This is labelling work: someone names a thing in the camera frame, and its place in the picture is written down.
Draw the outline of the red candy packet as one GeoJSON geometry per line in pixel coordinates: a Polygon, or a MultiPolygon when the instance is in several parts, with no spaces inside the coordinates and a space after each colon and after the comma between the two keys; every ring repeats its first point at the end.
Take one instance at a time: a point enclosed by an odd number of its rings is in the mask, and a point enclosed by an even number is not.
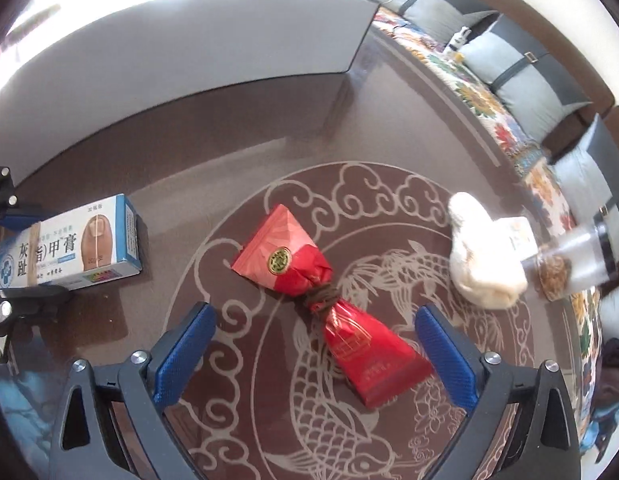
{"type": "Polygon", "coordinates": [[[256,285],[300,301],[366,408],[378,408],[433,374],[432,364],[371,314],[341,296],[333,270],[292,212],[277,205],[232,263],[256,285]]]}

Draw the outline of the blue garment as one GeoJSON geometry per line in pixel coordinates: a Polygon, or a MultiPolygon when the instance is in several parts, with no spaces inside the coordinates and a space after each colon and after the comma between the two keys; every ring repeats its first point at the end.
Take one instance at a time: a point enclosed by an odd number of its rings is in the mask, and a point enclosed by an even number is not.
{"type": "Polygon", "coordinates": [[[591,448],[597,448],[595,463],[600,463],[618,426],[619,403],[606,408],[596,408],[581,440],[581,454],[584,455],[591,448]]]}

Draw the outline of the clear plastic jar black lid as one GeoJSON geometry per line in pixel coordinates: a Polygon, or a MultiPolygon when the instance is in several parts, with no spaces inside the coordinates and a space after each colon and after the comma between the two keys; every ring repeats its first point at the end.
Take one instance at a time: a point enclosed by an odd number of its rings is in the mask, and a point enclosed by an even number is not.
{"type": "Polygon", "coordinates": [[[567,298],[616,276],[611,238],[601,217],[539,246],[522,265],[527,280],[548,301],[567,298]]]}

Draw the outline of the grey cushion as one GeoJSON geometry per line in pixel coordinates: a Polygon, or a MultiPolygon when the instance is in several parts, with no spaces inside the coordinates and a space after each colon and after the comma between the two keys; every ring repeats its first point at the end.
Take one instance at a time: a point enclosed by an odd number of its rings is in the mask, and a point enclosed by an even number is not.
{"type": "Polygon", "coordinates": [[[619,286],[600,301],[600,319],[603,339],[619,339],[619,286]]]}
{"type": "Polygon", "coordinates": [[[434,40],[447,44],[462,27],[473,29],[498,11],[481,0],[375,0],[434,40]]]}
{"type": "Polygon", "coordinates": [[[582,87],[546,47],[502,15],[460,49],[463,64],[486,84],[536,142],[590,103],[582,87]]]}
{"type": "Polygon", "coordinates": [[[577,223],[607,212],[610,243],[619,259],[619,144],[599,115],[552,168],[577,223]]]}

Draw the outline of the white spray bottle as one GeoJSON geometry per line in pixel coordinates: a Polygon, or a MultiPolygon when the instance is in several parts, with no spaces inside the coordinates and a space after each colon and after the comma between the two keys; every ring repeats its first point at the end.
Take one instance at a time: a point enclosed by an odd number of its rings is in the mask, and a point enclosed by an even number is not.
{"type": "Polygon", "coordinates": [[[457,58],[460,48],[467,43],[470,35],[471,28],[467,26],[462,26],[458,32],[455,32],[443,50],[445,58],[449,58],[450,60],[457,58]]]}

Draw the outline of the dark handbag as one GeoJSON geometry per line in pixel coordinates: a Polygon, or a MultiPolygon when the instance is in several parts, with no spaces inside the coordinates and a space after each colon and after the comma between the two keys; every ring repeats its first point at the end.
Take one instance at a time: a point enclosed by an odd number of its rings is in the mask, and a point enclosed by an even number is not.
{"type": "Polygon", "coordinates": [[[619,339],[617,338],[608,340],[603,346],[600,385],[603,405],[619,402],[619,339]]]}

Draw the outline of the cream knitted sock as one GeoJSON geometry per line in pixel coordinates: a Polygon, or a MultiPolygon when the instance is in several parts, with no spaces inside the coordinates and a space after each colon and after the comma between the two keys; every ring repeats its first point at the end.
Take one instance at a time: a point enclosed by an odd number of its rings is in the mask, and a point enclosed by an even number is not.
{"type": "Polygon", "coordinates": [[[508,310],[529,282],[523,261],[538,251],[524,217],[494,220],[471,194],[458,192],[447,205],[451,223],[449,273],[459,294],[485,310],[508,310]]]}

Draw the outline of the white blue ointment box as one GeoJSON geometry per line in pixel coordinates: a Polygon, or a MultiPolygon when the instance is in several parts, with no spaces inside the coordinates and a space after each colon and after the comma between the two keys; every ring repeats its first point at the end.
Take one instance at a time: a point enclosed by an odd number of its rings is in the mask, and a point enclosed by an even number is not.
{"type": "Polygon", "coordinates": [[[142,272],[138,214],[118,194],[57,214],[0,242],[0,289],[77,290],[142,272]]]}

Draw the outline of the white storage box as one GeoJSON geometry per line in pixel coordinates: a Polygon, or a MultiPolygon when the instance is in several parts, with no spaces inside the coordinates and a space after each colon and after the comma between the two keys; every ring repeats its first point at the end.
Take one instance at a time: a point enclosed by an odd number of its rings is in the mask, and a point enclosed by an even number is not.
{"type": "Polygon", "coordinates": [[[206,90],[338,74],[368,0],[158,0],[100,18],[0,78],[0,166],[21,181],[120,120],[206,90]]]}

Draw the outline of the brown sofa backrest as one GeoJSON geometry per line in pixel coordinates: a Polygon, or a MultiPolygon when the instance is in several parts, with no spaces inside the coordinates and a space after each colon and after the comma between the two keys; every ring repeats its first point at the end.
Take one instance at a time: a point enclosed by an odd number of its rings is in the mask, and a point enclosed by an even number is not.
{"type": "Polygon", "coordinates": [[[541,40],[591,104],[564,119],[545,142],[558,154],[600,114],[619,146],[619,25],[600,0],[482,0],[541,40]]]}

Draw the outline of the grey cushion far left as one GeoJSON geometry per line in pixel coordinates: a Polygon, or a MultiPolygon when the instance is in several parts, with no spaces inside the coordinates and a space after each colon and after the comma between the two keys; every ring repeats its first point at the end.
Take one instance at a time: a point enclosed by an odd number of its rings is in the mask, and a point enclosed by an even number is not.
{"type": "Polygon", "coordinates": [[[481,0],[375,0],[434,40],[447,44],[462,27],[473,29],[498,11],[481,0]]]}

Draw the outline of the grey cushion far right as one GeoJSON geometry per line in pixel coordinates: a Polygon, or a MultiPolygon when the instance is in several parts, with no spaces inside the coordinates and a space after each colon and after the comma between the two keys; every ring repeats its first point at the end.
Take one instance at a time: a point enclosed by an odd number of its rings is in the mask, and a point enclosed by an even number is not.
{"type": "Polygon", "coordinates": [[[619,339],[619,286],[600,301],[600,319],[603,339],[619,339]]]}

